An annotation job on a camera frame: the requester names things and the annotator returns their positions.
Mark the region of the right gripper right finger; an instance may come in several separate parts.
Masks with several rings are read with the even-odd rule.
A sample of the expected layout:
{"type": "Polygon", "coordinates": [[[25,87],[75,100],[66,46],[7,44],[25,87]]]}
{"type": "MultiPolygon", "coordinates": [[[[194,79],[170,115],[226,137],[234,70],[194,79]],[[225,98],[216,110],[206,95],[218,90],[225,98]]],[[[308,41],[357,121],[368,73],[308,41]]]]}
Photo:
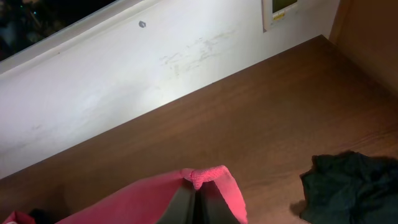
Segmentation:
{"type": "Polygon", "coordinates": [[[196,192],[196,224],[239,224],[214,181],[196,192]]]}

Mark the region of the orange t-shirt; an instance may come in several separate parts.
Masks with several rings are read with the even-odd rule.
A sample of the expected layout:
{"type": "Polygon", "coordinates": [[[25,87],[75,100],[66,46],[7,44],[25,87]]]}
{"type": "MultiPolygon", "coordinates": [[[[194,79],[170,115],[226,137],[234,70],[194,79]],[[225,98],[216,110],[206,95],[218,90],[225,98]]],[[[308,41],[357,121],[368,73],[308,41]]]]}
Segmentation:
{"type": "Polygon", "coordinates": [[[247,223],[226,166],[182,169],[138,180],[61,223],[247,223]]]}

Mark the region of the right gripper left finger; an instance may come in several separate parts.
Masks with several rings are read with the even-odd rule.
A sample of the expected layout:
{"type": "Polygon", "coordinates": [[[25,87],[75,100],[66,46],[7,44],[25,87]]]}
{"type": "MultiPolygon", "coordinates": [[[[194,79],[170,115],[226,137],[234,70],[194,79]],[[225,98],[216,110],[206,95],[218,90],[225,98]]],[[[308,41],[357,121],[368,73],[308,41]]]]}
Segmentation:
{"type": "Polygon", "coordinates": [[[182,185],[177,189],[157,224],[192,224],[195,197],[196,190],[193,184],[183,179],[182,185]]]}

